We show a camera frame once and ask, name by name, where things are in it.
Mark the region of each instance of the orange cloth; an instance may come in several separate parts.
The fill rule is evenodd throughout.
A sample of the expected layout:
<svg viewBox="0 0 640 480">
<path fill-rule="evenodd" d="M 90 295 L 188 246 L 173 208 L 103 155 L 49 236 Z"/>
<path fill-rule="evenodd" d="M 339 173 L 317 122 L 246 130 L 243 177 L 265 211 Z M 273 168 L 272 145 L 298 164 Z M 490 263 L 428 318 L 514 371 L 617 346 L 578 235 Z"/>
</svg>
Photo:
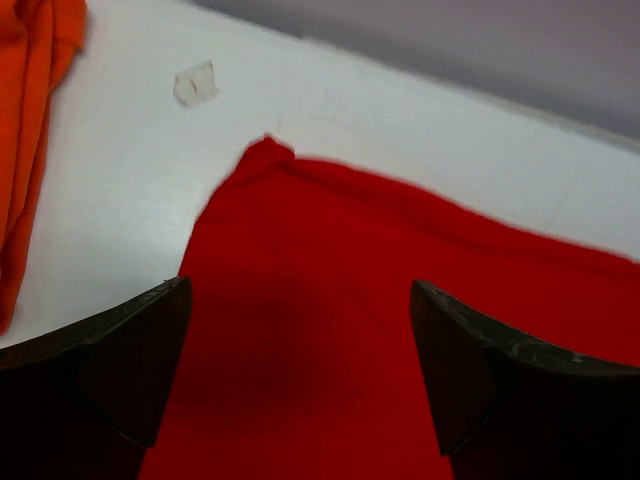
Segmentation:
<svg viewBox="0 0 640 480">
<path fill-rule="evenodd" d="M 0 0 L 0 331 L 24 276 L 50 94 L 82 47 L 85 18 L 84 0 Z"/>
</svg>

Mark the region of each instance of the red fabric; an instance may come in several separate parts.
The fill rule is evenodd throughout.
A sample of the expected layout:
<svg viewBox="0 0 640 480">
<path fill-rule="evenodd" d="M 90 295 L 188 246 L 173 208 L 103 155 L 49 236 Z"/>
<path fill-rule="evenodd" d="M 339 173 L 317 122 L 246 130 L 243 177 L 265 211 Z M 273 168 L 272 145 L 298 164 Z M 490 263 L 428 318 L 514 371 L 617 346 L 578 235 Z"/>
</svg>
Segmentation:
<svg viewBox="0 0 640 480">
<path fill-rule="evenodd" d="M 640 266 L 265 139 L 195 225 L 193 317 L 143 479 L 444 479 L 413 279 L 640 365 Z"/>
</svg>

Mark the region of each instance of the white table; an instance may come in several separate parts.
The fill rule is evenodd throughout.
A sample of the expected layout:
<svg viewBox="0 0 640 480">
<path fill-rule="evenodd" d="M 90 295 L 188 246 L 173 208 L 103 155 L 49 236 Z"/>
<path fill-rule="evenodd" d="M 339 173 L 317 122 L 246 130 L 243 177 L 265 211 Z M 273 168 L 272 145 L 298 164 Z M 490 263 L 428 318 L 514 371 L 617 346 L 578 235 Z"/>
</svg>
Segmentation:
<svg viewBox="0 0 640 480">
<path fill-rule="evenodd" d="M 174 276 L 210 193 L 265 132 L 640 258 L 636 145 L 186 1 L 88 3 L 86 49 L 56 93 L 27 273 L 0 347 Z M 181 107 L 175 74 L 209 59 L 219 95 Z"/>
</svg>

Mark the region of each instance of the gray wall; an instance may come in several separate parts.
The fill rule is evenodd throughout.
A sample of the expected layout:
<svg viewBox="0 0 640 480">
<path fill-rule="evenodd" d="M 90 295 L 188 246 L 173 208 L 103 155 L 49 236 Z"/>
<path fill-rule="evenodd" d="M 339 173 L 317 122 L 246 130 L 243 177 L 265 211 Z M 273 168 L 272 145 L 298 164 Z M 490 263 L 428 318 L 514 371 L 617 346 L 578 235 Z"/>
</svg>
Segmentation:
<svg viewBox="0 0 640 480">
<path fill-rule="evenodd" d="M 640 138 L 640 1 L 193 1 Z"/>
</svg>

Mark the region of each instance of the orange fabric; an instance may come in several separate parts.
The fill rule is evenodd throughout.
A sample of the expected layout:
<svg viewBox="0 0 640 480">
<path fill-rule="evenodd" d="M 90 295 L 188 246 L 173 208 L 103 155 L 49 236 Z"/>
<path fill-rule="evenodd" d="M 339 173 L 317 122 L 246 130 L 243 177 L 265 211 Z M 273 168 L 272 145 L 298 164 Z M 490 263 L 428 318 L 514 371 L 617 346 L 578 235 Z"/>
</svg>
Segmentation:
<svg viewBox="0 0 640 480">
<path fill-rule="evenodd" d="M 24 276 L 49 99 L 82 47 L 84 0 L 0 0 L 0 330 Z"/>
</svg>

